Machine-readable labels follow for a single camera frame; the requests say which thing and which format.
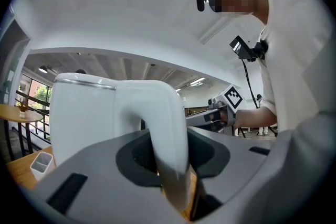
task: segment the white shirt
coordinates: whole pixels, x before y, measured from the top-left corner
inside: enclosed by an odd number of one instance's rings
[[[264,85],[261,106],[277,116],[278,129],[283,131],[297,127],[321,109],[307,82],[312,78],[307,71],[329,42],[333,20],[322,0],[268,3],[268,22],[261,33],[268,44],[265,60],[260,60]]]

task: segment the round table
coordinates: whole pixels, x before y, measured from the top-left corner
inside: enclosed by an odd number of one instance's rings
[[[10,146],[8,121],[17,122],[21,152],[22,152],[22,155],[25,156],[26,151],[23,145],[21,123],[26,124],[26,139],[27,139],[27,144],[28,144],[28,150],[29,150],[29,153],[33,153],[33,147],[31,146],[31,140],[30,140],[29,123],[38,122],[43,119],[43,116],[41,114],[38,114],[31,110],[26,111],[26,117],[24,119],[19,117],[19,113],[20,113],[20,109],[17,106],[0,104],[0,119],[4,120],[5,137],[6,137],[8,152],[9,152],[9,155],[12,161],[14,160],[14,155],[13,155],[12,147]]]

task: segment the black slot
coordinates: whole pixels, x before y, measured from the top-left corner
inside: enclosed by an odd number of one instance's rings
[[[230,160],[229,150],[221,143],[188,130],[189,161],[199,179],[214,177]],[[148,133],[124,145],[116,154],[119,172],[138,186],[160,187],[160,177]]]
[[[48,204],[64,215],[87,179],[82,174],[71,174],[49,198]]]
[[[261,155],[265,155],[265,156],[267,156],[270,152],[270,150],[268,150],[267,148],[262,148],[258,146],[251,147],[249,151],[252,151],[252,152],[255,152]]]

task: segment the wooden table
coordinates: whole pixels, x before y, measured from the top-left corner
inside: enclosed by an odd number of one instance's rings
[[[4,120],[5,137],[6,137],[8,152],[9,152],[9,155],[12,161],[14,160],[14,154],[12,151],[12,147],[10,146],[8,121],[17,122],[21,152],[22,152],[22,155],[25,156],[26,151],[23,145],[21,123],[26,124],[26,138],[27,138],[28,150],[29,150],[29,153],[33,153],[33,147],[31,146],[31,140],[30,140],[29,123],[37,122],[43,119],[43,116],[41,114],[38,114],[31,110],[26,111],[26,117],[24,119],[19,117],[19,113],[20,113],[20,109],[16,106],[0,104],[0,119]]]
[[[41,150],[43,152],[53,154],[53,149],[50,147]],[[16,159],[15,161],[9,162],[6,164],[6,167],[11,174],[12,178],[16,182],[16,184],[23,186],[27,189],[33,190],[35,185],[37,184],[37,180],[33,176],[30,165],[33,160],[36,158],[37,154],[41,151],[29,154],[20,159]]]

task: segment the white cup holder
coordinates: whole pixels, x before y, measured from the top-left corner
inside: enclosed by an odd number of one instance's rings
[[[37,181],[40,181],[54,168],[54,157],[46,152],[40,152],[30,165],[30,170]]]

